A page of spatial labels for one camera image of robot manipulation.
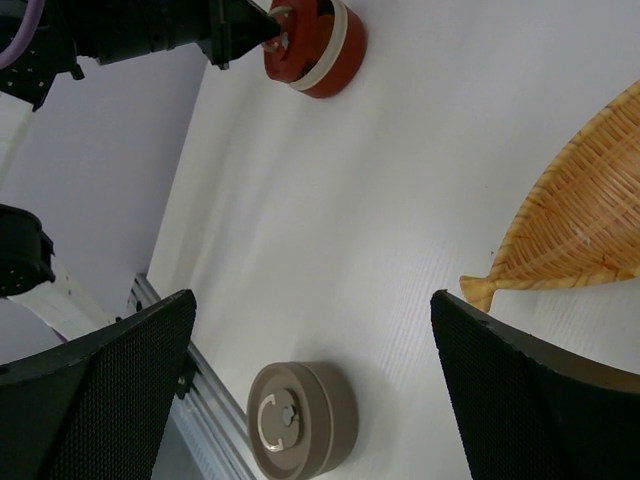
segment white table surface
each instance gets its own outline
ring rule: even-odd
[[[469,478],[429,299],[488,273],[554,155],[640,78],[640,2],[349,5],[369,52],[335,99],[267,80],[259,51],[208,69],[149,277],[194,289],[194,340],[242,405],[271,362],[342,366],[362,428],[327,478]],[[492,313],[640,372],[638,287],[502,292]]]

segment black bracket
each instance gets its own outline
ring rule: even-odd
[[[21,295],[53,282],[53,242],[37,217],[0,205],[0,297]]]

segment red container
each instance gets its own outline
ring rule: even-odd
[[[330,1],[333,5],[330,36],[326,31],[326,15],[317,16],[317,0],[274,0],[272,5],[291,7],[291,12],[281,22],[280,37],[269,42],[277,45],[275,51],[265,51],[267,74],[314,98],[327,98],[342,91],[355,77],[367,50],[362,20],[342,0]],[[318,58],[318,48],[325,44]]]

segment beige round container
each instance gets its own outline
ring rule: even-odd
[[[358,436],[353,391],[327,363],[275,363],[256,377],[247,406],[249,442],[271,480],[309,480],[349,456]]]

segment black mesh gripper pad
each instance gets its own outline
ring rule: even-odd
[[[513,329],[446,292],[440,361],[474,480],[640,478],[640,377]]]

